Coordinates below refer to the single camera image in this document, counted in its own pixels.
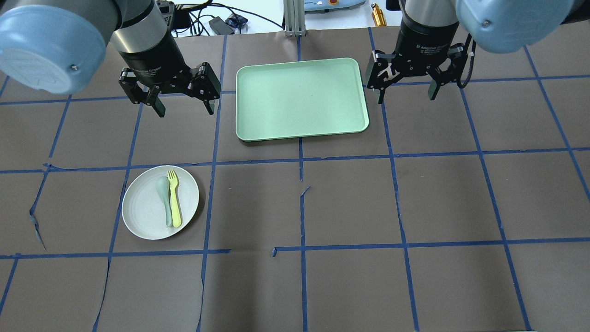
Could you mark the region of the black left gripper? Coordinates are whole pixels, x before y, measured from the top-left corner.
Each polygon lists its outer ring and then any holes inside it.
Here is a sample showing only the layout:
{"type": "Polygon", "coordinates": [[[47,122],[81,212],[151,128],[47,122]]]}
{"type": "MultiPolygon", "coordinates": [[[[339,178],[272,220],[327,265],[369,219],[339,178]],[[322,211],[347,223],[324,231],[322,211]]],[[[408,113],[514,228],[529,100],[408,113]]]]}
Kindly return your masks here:
{"type": "Polygon", "coordinates": [[[119,78],[119,84],[127,97],[137,104],[147,99],[158,117],[164,118],[166,107],[159,98],[160,93],[182,93],[204,103],[209,115],[214,114],[216,100],[221,94],[221,84],[209,63],[203,62],[196,68],[189,68],[180,53],[150,54],[123,53],[120,55],[127,64],[119,78]],[[138,84],[148,89],[142,92],[138,84]]]}

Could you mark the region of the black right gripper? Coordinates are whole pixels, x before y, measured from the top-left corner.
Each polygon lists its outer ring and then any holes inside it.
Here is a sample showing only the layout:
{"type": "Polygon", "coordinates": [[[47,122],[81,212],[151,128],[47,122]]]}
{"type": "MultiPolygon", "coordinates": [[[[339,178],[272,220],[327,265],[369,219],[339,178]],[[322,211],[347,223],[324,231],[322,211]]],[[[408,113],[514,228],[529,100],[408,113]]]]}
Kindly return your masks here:
{"type": "Polygon", "coordinates": [[[386,89],[403,78],[430,76],[428,97],[435,100],[442,86],[468,84],[461,76],[468,58],[468,43],[453,44],[457,28],[400,28],[391,53],[375,49],[366,69],[366,87],[378,92],[378,104],[386,89]]]}

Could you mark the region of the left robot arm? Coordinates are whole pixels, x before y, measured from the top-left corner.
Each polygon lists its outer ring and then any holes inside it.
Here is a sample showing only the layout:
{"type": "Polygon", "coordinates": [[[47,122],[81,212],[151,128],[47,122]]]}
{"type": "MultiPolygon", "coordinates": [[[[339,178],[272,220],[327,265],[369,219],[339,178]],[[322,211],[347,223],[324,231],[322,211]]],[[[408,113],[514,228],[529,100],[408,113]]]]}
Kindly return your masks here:
{"type": "Polygon", "coordinates": [[[160,94],[181,93],[213,114],[221,84],[209,63],[190,68],[171,32],[181,7],[166,0],[3,0],[0,67],[36,90],[84,90],[106,47],[124,59],[118,83],[131,103],[166,109],[160,94]]]}

